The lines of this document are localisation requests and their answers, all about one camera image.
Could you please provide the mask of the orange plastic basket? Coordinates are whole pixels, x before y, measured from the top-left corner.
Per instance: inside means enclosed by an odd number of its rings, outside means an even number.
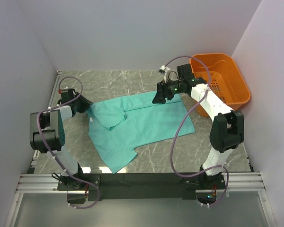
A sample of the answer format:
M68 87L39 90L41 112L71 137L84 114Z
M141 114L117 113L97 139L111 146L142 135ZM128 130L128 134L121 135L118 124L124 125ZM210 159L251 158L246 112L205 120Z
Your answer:
M246 104L251 94L235 61L224 53L196 54L190 65L196 77L208 80L206 66L211 73L211 90L229 107L238 110Z

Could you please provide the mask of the teal t shirt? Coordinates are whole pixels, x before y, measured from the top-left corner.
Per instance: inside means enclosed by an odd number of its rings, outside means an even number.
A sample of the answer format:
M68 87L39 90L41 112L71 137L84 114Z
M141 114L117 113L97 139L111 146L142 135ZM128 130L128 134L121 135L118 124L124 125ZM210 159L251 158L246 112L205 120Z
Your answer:
M136 156L135 148L195 132L180 95L153 104L155 92L94 103L88 110L89 132L99 156L115 174Z

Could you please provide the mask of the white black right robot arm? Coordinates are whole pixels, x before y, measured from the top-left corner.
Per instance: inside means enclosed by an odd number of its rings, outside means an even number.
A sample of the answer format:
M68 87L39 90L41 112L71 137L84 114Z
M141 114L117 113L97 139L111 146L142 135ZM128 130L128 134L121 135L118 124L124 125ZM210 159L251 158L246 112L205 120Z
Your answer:
M197 174L197 182L208 189L218 181L230 153L244 141L244 116L239 110L227 106L202 77L196 77L189 64L177 67L177 80L169 78L170 68L162 65L159 72L164 79L157 83L153 104L164 104L176 94L188 94L212 120L211 150Z

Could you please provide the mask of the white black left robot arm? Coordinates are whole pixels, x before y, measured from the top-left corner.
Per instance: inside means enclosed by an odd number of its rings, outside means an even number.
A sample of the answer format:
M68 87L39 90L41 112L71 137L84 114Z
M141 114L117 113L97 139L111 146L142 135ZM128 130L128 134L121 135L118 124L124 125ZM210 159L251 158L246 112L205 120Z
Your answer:
M54 179L72 190L81 190L86 186L84 174L65 146L63 121L85 113L93 102L73 88L60 89L59 94L56 107L30 114L30 145L56 161L61 173L52 173Z

